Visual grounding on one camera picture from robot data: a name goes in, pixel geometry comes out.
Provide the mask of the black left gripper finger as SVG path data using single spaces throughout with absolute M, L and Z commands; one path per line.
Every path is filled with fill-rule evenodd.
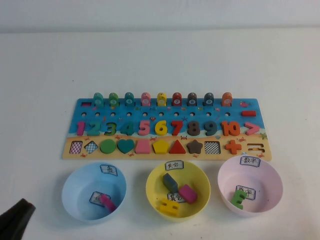
M 26 202 L 23 204 L 23 206 L 20 209 L 20 213 L 19 213 L 19 226 L 20 227 L 25 227 L 28 225 L 30 218 L 32 217 L 35 210 L 36 210 L 36 207 L 33 204 L 31 204 L 29 202 Z
M 10 212 L 10 217 L 12 219 L 14 218 L 19 218 L 20 216 L 20 210 L 22 208 L 22 206 L 24 205 L 24 203 L 29 203 L 27 200 L 25 200 L 24 198 L 22 198 L 21 200 L 19 200 L 12 208 L 11 208 L 11 212 Z

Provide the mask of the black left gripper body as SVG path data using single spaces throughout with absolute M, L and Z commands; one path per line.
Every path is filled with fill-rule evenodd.
M 25 232 L 25 212 L 5 212 L 0 216 L 0 239 L 20 240 Z

